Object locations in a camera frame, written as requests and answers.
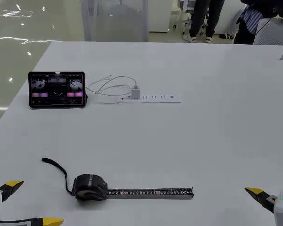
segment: white charger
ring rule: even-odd
[[[131,88],[131,96],[130,96],[130,98],[133,99],[133,100],[139,100],[141,98],[141,89],[140,89],[140,87],[138,87],[137,85],[134,85]]]

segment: power strip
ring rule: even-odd
[[[139,100],[133,100],[128,97],[121,97],[117,103],[181,103],[177,95],[142,95]]]

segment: tape measure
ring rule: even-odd
[[[51,159],[42,158],[42,161],[59,168],[64,173],[67,192],[81,201],[102,201],[113,198],[192,199],[194,196],[193,188],[109,189],[104,179],[95,174],[79,175],[75,178],[72,191],[69,191],[65,169]]]

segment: black strap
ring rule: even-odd
[[[57,162],[53,161],[52,159],[42,158],[42,161],[45,162],[45,163],[51,164],[51,165],[53,165],[53,166],[55,166],[57,168],[59,168],[64,173],[64,175],[65,175],[65,188],[66,188],[66,191],[70,195],[74,196],[72,194],[72,192],[68,189],[68,181],[67,181],[67,172],[66,172],[66,170],[63,167],[61,167]]]

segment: person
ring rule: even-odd
[[[219,38],[221,39],[230,39],[233,40],[236,33],[239,29],[239,24],[237,23],[238,19],[240,18],[241,14],[243,13],[244,9],[240,9],[237,14],[235,15],[233,21],[231,22],[230,26],[227,28],[227,31],[224,34],[220,34]]]
[[[283,7],[283,0],[241,0],[241,2],[248,6],[237,22],[239,23],[239,30],[234,39],[234,44],[252,45],[260,19],[275,17],[279,9]]]
[[[192,19],[192,25],[189,34],[185,34],[183,39],[189,43],[195,43],[197,34],[203,24],[207,10],[209,7],[208,26],[206,29],[205,43],[211,43],[213,41],[214,29],[219,21],[220,13],[225,0],[196,0],[195,13]]]

